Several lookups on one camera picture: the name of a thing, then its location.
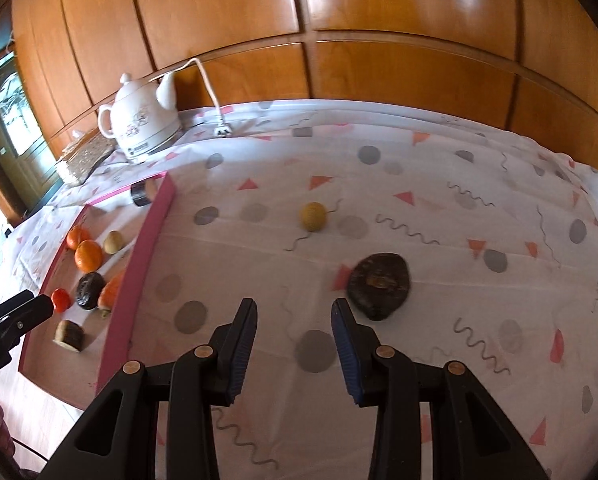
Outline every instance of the floral pattern on kettle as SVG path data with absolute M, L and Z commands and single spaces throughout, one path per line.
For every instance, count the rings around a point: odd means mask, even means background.
M 133 137 L 139 133 L 140 126 L 145 126 L 149 123 L 148 120 L 148 106 L 142 104 L 137 113 L 133 115 L 132 120 L 126 126 L 125 137 Z

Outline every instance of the small yellow fruit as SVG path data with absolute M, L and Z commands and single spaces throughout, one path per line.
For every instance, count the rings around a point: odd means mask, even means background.
M 106 254 L 115 254 L 122 250 L 124 247 L 124 237 L 122 237 L 119 231 L 111 231 L 103 240 L 103 250 Z
M 301 224 L 307 231 L 321 231 L 328 221 L 327 213 L 323 204 L 310 202 L 301 209 Z

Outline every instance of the black cable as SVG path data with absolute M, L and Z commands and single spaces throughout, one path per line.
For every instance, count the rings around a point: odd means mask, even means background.
M 24 444 L 23 442 L 20 442 L 16 438 L 14 438 L 13 441 L 16 442 L 17 444 L 19 444 L 20 446 L 25 447 L 29 452 L 34 453 L 35 455 L 37 455 L 42 460 L 45 460 L 46 462 L 48 462 L 48 459 L 45 456 L 43 456 L 41 453 L 38 453 L 37 451 L 35 451 L 31 447 L 26 446 L 26 444 Z

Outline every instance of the kettle spout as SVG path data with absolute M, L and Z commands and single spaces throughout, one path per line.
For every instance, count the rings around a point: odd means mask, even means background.
M 177 94 L 175 92 L 174 72 L 165 74 L 156 91 L 157 101 L 167 110 L 177 109 Z

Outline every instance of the orange vegetable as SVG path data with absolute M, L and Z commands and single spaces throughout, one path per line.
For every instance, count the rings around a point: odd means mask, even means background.
M 63 288 L 55 288 L 53 293 L 50 295 L 50 299 L 55 305 L 55 312 L 65 312 L 68 307 L 73 304 L 73 300 L 70 298 L 70 294 Z
M 93 272 L 103 263 L 102 248 L 94 240 L 84 240 L 74 251 L 74 264 L 82 272 Z
M 115 301 L 117 301 L 117 295 L 119 294 L 119 287 L 124 279 L 124 272 L 126 272 L 125 269 L 118 272 L 112 280 L 106 283 L 106 286 L 99 296 L 99 300 L 97 300 L 97 306 L 100 309 L 112 310 L 115 306 Z
M 71 227 L 66 235 L 66 245 L 71 251 L 76 251 L 79 244 L 84 240 L 90 240 L 90 233 L 81 225 Z

